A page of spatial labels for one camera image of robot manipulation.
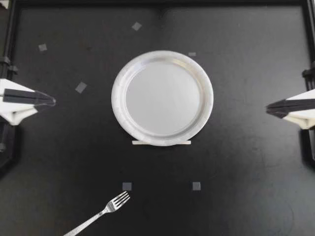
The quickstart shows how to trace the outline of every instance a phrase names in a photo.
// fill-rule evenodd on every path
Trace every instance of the table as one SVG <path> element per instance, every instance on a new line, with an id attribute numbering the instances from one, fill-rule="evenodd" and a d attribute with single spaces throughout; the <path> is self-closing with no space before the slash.
<path id="1" fill-rule="evenodd" d="M 80 235 L 314 232 L 315 173 L 302 160 L 299 128 L 265 114 L 305 91 L 299 5 L 25 8 L 19 21 L 13 80 L 57 105 L 19 127 L 19 161 L 0 179 L 0 235 L 63 235 L 122 182 L 132 182 L 131 201 Z M 133 57 L 162 49 L 196 52 L 214 108 L 190 146 L 133 146 L 113 115 L 112 84 Z"/>

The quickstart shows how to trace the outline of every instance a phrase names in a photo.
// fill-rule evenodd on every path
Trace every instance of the silver fork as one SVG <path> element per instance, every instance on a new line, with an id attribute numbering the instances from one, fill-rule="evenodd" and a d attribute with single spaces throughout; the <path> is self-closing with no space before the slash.
<path id="1" fill-rule="evenodd" d="M 65 234 L 64 236 L 74 236 L 80 233 L 82 230 L 84 230 L 86 227 L 88 227 L 90 224 L 92 224 L 94 221 L 96 221 L 98 218 L 100 218 L 105 213 L 111 213 L 114 211 L 117 211 L 119 208 L 123 206 L 128 200 L 130 199 L 130 196 L 125 191 L 118 195 L 117 197 L 110 200 L 104 210 L 100 211 L 98 214 L 93 216 L 92 218 L 88 219 L 86 222 L 79 225 L 77 228 L 71 230 L 69 233 Z"/>

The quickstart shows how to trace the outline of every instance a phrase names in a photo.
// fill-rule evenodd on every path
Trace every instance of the gray tape marker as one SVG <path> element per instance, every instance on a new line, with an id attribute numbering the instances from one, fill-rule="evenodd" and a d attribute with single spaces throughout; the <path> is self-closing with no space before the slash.
<path id="1" fill-rule="evenodd" d="M 190 56 L 190 57 L 195 57 L 196 55 L 197 55 L 196 52 L 188 53 L 188 56 Z"/>
<path id="2" fill-rule="evenodd" d="M 135 31 L 138 31 L 141 28 L 141 26 L 142 24 L 140 24 L 139 22 L 136 22 L 131 28 L 133 28 Z"/>
<path id="3" fill-rule="evenodd" d="M 39 48 L 39 50 L 40 50 L 41 52 L 47 51 L 47 45 L 46 45 L 46 43 L 40 44 L 40 45 L 38 46 L 38 48 Z"/>
<path id="4" fill-rule="evenodd" d="M 131 182 L 123 182 L 123 191 L 131 191 L 132 183 Z"/>
<path id="5" fill-rule="evenodd" d="M 200 191 L 201 190 L 201 183 L 200 182 L 192 182 L 192 190 L 193 191 Z"/>
<path id="6" fill-rule="evenodd" d="M 82 93 L 83 90 L 85 90 L 85 88 L 87 87 L 87 85 L 83 82 L 80 82 L 79 85 L 75 88 L 75 90 L 78 92 L 78 93 Z"/>

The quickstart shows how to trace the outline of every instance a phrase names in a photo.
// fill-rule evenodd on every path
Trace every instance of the plate rim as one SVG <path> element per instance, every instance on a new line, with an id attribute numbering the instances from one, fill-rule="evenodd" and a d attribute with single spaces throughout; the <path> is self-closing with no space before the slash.
<path id="1" fill-rule="evenodd" d="M 121 103 L 121 94 L 122 92 L 124 92 L 122 89 L 126 86 L 124 86 L 124 84 L 126 84 L 126 79 L 125 79 L 125 74 L 130 70 L 130 68 L 132 66 L 134 66 L 136 63 L 142 61 L 144 58 L 154 58 L 154 57 L 174 57 L 176 59 L 181 59 L 182 61 L 192 65 L 194 68 L 197 69 L 198 73 L 200 73 L 200 78 L 202 78 L 203 82 L 205 83 L 205 85 L 207 85 L 207 91 L 209 92 L 207 95 L 205 96 L 206 100 L 205 100 L 205 104 L 203 108 L 206 108 L 206 111 L 204 111 L 200 117 L 197 120 L 197 123 L 192 127 L 191 130 L 189 130 L 188 132 L 184 133 L 183 135 L 179 136 L 179 137 L 175 137 L 175 138 L 169 138 L 169 139 L 161 139 L 161 138 L 154 138 L 152 136 L 148 136 L 147 134 L 139 131 L 138 129 L 135 128 L 135 126 L 132 124 L 132 121 L 128 120 L 126 118 L 126 113 L 123 112 L 120 107 L 120 103 Z M 213 108 L 213 103 L 214 103 L 214 92 L 213 92 L 213 88 L 212 88 L 212 84 L 210 81 L 210 78 L 208 77 L 207 73 L 204 71 L 204 69 L 197 63 L 195 62 L 193 59 L 191 59 L 190 57 L 181 54 L 181 53 L 177 53 L 177 52 L 173 52 L 173 51 L 167 51 L 167 50 L 158 50 L 158 51 L 151 51 L 151 52 L 147 52 L 144 54 L 141 54 L 139 56 L 136 56 L 135 58 L 133 58 L 131 61 L 129 61 L 118 73 L 118 75 L 115 78 L 113 87 L 112 87 L 112 95 L 111 95 L 111 102 L 112 102 L 112 109 L 114 112 L 114 115 L 116 117 L 116 120 L 118 121 L 118 123 L 120 124 L 120 126 L 128 133 L 130 134 L 132 137 L 134 137 L 135 139 L 142 141 L 144 143 L 147 143 L 149 145 L 154 145 L 154 146 L 172 146 L 172 145 L 176 145 L 176 144 L 180 144 L 184 141 L 189 140 L 190 138 L 192 138 L 193 136 L 195 136 L 207 123 L 210 114 L 212 112 L 212 108 Z"/>

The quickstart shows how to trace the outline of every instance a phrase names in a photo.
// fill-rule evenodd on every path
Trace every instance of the white paper plate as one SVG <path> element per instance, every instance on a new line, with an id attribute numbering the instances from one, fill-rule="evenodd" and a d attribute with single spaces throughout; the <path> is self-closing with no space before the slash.
<path id="1" fill-rule="evenodd" d="M 131 60 L 117 75 L 112 107 L 135 139 L 155 146 L 180 144 L 209 119 L 213 90 L 206 72 L 191 58 L 154 51 Z"/>

